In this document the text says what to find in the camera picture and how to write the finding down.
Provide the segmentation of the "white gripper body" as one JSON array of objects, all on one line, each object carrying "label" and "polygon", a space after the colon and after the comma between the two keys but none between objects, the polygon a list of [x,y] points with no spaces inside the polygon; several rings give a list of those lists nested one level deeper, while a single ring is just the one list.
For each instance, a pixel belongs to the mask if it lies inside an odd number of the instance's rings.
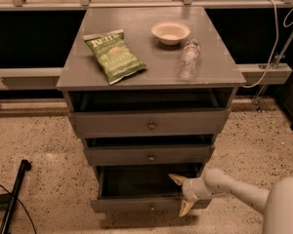
[{"label": "white gripper body", "polygon": [[209,191],[204,180],[200,177],[187,178],[182,185],[182,191],[185,199],[189,202],[206,199],[209,196]]}]

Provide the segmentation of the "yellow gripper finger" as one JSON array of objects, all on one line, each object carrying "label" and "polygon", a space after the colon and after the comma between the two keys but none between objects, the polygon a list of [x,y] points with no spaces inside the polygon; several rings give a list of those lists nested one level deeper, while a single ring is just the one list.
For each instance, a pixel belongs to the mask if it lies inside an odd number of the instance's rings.
[{"label": "yellow gripper finger", "polygon": [[191,210],[193,207],[194,202],[188,201],[188,200],[183,200],[181,204],[181,209],[179,212],[179,217],[183,217],[188,214],[188,212]]},{"label": "yellow gripper finger", "polygon": [[169,177],[177,184],[177,185],[182,185],[187,178],[181,175],[176,175],[176,174],[169,174]]}]

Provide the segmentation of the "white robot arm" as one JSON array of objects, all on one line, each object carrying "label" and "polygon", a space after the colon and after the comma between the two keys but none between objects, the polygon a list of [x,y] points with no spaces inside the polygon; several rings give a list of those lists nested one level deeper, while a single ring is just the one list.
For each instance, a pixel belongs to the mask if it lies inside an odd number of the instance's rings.
[{"label": "white robot arm", "polygon": [[186,215],[198,201],[230,194],[263,216],[263,234],[293,234],[293,177],[278,181],[270,190],[235,180],[220,169],[210,169],[196,178],[169,177],[182,187],[179,216]]}]

